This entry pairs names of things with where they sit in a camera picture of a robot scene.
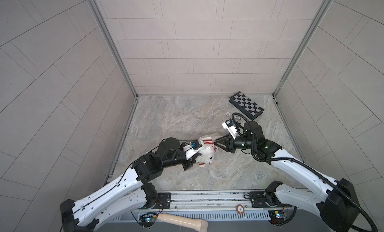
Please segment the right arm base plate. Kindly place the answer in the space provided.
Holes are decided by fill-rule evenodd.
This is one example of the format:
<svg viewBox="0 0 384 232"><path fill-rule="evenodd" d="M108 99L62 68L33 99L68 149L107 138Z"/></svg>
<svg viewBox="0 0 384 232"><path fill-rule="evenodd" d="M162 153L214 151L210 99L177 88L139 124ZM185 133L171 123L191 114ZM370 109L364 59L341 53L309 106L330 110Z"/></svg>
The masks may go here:
<svg viewBox="0 0 384 232"><path fill-rule="evenodd" d="M264 191L253 191L248 193L252 208L269 208Z"/></svg>

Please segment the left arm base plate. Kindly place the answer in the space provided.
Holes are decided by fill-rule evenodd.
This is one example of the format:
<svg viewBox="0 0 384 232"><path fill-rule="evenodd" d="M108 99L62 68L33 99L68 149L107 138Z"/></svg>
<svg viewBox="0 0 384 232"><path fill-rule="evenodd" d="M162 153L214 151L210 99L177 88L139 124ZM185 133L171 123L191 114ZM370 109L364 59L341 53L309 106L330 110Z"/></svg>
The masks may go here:
<svg viewBox="0 0 384 232"><path fill-rule="evenodd" d="M169 209L171 204L171 193L158 193L157 201L151 209Z"/></svg>

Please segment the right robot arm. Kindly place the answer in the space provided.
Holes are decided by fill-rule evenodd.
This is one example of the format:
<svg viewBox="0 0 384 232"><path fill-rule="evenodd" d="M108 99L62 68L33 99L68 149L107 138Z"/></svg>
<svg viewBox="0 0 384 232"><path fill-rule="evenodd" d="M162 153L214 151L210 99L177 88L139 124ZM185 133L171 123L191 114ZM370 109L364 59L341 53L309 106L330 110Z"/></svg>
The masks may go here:
<svg viewBox="0 0 384 232"><path fill-rule="evenodd" d="M261 126L254 121L240 125L235 120L227 120L222 126L229 134L215 140L217 147L232 154L237 149L250 150L254 160L284 171L308 189L305 192L274 181L265 189L269 205L288 204L306 210L320 217L335 232L350 229L362 232L362 228L354 225L358 215L362 215L370 230L378 231L375 222L360 206L351 182L326 176L297 160L280 145L267 140Z"/></svg>

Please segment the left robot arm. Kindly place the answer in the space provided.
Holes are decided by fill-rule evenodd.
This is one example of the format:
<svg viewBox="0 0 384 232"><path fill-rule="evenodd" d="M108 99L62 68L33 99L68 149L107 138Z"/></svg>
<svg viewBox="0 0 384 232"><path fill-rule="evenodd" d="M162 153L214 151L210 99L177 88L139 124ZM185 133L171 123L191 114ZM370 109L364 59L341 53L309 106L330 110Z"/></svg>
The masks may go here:
<svg viewBox="0 0 384 232"><path fill-rule="evenodd" d="M158 200L151 183L167 167L182 165L188 170L203 148L201 139L180 141L167 138L138 159L122 175L83 199L61 203L61 232L95 232L112 219L135 209L149 209Z"/></svg>

